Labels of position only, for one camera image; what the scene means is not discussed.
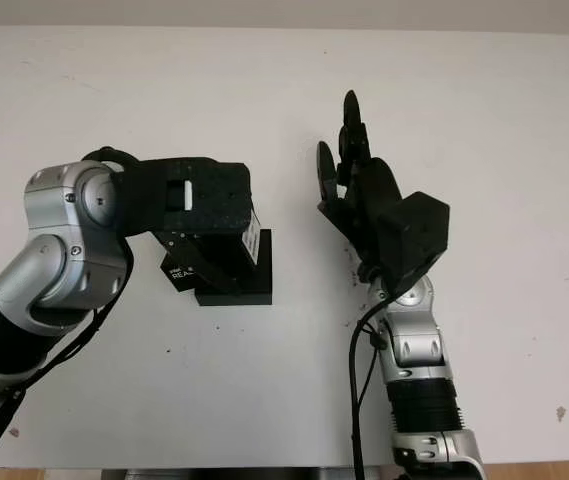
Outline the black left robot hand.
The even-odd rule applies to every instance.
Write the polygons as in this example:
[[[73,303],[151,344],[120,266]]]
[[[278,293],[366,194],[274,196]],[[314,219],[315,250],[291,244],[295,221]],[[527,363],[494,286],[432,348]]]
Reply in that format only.
[[[225,294],[238,295],[241,292],[236,279],[203,255],[193,235],[175,231],[154,231],[153,235],[182,271],[195,274],[209,286]]]

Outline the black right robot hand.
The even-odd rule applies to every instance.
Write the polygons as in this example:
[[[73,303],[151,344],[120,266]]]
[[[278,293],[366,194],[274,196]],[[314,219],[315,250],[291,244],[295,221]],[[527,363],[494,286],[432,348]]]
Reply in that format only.
[[[371,155],[353,90],[346,93],[343,102],[338,153],[340,161],[336,163],[326,142],[317,145],[318,210],[355,249],[360,259],[358,278],[370,283],[383,271],[378,218],[401,200],[401,194],[388,165]]]

